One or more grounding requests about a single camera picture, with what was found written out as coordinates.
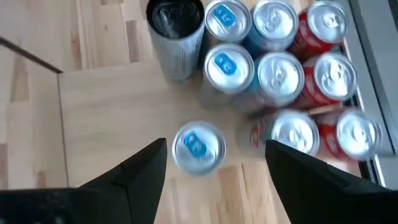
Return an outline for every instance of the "soda can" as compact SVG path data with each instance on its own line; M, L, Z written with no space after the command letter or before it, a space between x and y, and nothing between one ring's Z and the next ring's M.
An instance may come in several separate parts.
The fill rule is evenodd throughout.
M168 83L187 83L198 65L205 30L200 0L150 0L146 7L148 30Z
M251 28L249 9L238 0L214 0L205 9L206 41L217 44L240 43Z
M282 110L261 116L238 130L238 144L248 154L265 156L267 140L276 140L308 155L317 154L320 138L308 114Z
M253 81L231 102L236 110L254 114L264 108L281 108L291 104L301 93L304 71L292 54L268 53L257 59L254 67Z
M339 46L347 33L348 17L334 1L317 1L298 16L298 31L289 52L301 62Z
M378 122L357 109L334 110L315 117L321 148L341 160L365 161L382 143Z
M299 19L287 1L259 1L251 9L251 15L253 25L242 45L254 59L264 52L283 51L294 40Z
M225 138L218 128L204 121L193 121L176 133L172 154L175 163L186 173L206 175L221 165L225 145Z
M308 60L303 68L304 88L291 108L309 110L333 105L350 99L356 92L356 70L344 55L325 53Z
M239 45L219 44L207 53L203 76L199 97L201 105L208 109L227 105L252 82L253 59Z

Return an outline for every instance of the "can top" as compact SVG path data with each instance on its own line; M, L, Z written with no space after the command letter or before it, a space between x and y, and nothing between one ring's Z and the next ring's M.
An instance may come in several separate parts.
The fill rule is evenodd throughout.
M260 59L257 76L262 89L279 101L296 99L304 87L300 62L286 52L272 52Z
M262 0L254 6L253 21L257 30L270 40L293 37L299 28L294 8L282 0Z
M238 0L214 0L205 9L205 24L223 42L240 42L251 28L249 9Z
M369 159L382 143L380 124L356 109L348 109L340 115L336 131L342 150L356 160Z
M225 158L225 139L221 131L204 121L182 126L174 137L175 163L191 175L205 175L215 170Z
M271 138L311 156L315 156L320 145L315 122L306 113L295 110L283 110L278 115Z
M356 71L352 62L339 53L325 53L315 63L315 82L332 100L351 98L356 91Z
M317 1L308 9L308 25L320 40L340 43L347 33L348 17L342 5L334 1Z
M206 55L204 72L210 83L225 93L246 89L254 77L249 52L236 44L219 44Z

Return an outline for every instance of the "blue label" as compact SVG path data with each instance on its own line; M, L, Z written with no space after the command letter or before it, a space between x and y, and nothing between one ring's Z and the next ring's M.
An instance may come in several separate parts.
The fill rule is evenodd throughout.
M233 75L233 73L236 72L236 63L224 53L221 53L214 58L214 63L224 72L225 75Z
M184 138L184 145L196 158L201 158L206 154L206 145L198 138L195 133L190 133Z
M236 17L233 14L233 12L231 12L231 10L229 10L225 6L218 6L214 10L214 15L226 27L233 26L236 20Z
M254 61L255 76L250 85L231 102L232 107L244 112L258 112L264 104L262 103L262 88L257 76L259 60Z

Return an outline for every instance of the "wooden floor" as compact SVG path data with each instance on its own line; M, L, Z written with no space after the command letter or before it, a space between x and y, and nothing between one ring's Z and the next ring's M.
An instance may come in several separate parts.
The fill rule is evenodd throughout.
M0 36L64 72L141 62L156 57L147 1L0 0ZM298 11L312 2L290 1ZM1 47L0 71L0 189L68 186L55 74ZM155 222L289 220L266 164L256 161L224 167L205 182L168 179Z

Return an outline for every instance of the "blue pull tab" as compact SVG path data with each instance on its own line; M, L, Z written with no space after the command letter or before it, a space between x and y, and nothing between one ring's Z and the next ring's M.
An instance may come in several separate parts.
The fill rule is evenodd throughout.
M231 27L235 24L235 15L225 6L218 6L214 10L214 15L226 27Z
M201 158L206 154L206 145L198 138L195 133L190 133L184 138L184 145L196 158Z
M233 75L236 72L236 64L228 55L222 53L214 58L214 63L224 72L225 75Z

